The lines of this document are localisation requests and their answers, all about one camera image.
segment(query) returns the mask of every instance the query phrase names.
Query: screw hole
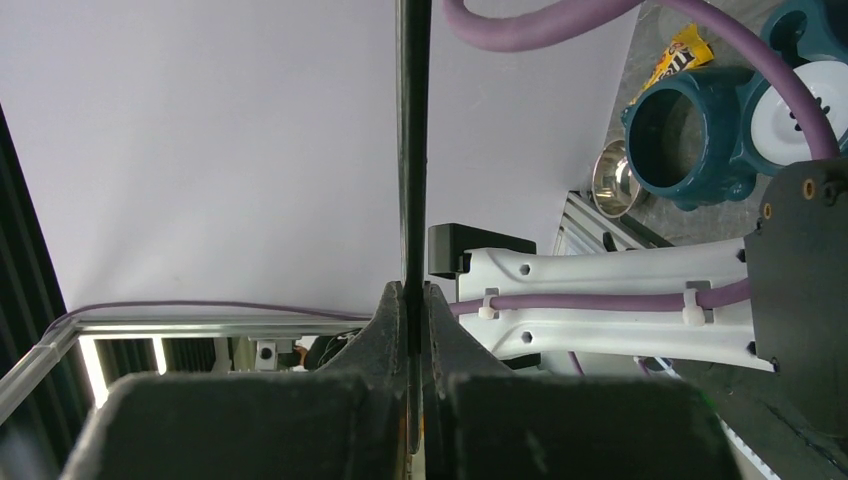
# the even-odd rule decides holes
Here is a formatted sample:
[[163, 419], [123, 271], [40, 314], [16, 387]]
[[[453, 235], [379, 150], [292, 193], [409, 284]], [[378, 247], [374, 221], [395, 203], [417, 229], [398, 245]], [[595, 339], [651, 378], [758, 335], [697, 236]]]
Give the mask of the screw hole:
[[808, 178], [804, 181], [804, 198], [806, 198], [807, 200], [812, 200], [815, 194], [816, 184], [813, 182], [812, 178]]
[[[821, 106], [821, 104], [822, 104], [822, 98], [821, 97], [816, 97], [816, 103], [819, 104], [819, 108], [822, 109], [822, 113], [824, 113], [825, 115], [830, 113], [830, 105], [825, 105], [824, 107]], [[795, 120], [795, 113], [789, 112], [789, 118], [791, 118], [792, 120]], [[795, 124], [795, 131], [800, 132], [802, 130], [803, 130], [803, 128], [801, 128], [801, 125], [798, 125], [796, 123]]]

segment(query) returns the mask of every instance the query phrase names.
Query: light strip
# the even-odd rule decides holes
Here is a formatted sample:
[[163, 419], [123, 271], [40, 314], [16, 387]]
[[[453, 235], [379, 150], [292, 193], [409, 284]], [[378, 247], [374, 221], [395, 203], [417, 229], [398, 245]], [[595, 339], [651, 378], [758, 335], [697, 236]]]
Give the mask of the light strip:
[[79, 344], [85, 370], [88, 373], [88, 381], [91, 384], [91, 392], [94, 394], [94, 406], [100, 408], [109, 396], [109, 389], [106, 388], [106, 380], [103, 378], [103, 367], [100, 366], [100, 356], [97, 355], [94, 339], [82, 337], [79, 339]]
[[168, 371], [168, 361], [165, 359], [165, 344], [159, 337], [151, 339], [153, 341], [153, 355], [156, 356], [156, 370], [159, 375], [164, 375]]

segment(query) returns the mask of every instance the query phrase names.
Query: white flange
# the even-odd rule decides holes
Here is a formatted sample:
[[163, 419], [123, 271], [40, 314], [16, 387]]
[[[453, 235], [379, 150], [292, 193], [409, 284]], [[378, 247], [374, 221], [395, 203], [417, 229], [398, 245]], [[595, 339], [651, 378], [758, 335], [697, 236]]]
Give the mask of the white flange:
[[[811, 62], [795, 69], [827, 115], [836, 138], [848, 131], [848, 65], [832, 60]], [[769, 162], [786, 166], [810, 160], [804, 132], [774, 87], [754, 107], [751, 140]]]

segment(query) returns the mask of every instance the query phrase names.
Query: white wall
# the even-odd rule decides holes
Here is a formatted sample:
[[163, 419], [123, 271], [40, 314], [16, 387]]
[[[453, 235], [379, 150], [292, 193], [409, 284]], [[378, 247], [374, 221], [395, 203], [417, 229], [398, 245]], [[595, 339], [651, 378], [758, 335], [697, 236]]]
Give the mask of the white wall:
[[[635, 12], [507, 55], [461, 44], [436, 4], [429, 223], [549, 252]], [[391, 0], [4, 2], [0, 101], [68, 307], [370, 311], [399, 277], [394, 36]]]

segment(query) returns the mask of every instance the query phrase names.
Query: snack bag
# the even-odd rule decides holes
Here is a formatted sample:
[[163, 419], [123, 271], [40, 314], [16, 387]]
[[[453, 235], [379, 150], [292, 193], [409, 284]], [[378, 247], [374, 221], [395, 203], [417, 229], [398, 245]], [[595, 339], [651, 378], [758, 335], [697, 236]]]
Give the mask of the snack bag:
[[704, 65], [713, 58], [715, 57], [710, 46], [698, 36], [698, 27], [694, 23], [690, 24], [671, 39], [671, 45], [663, 52], [660, 61], [654, 67], [651, 78], [645, 82], [636, 97], [630, 101], [630, 105], [636, 103], [636, 100], [645, 90], [663, 78]]

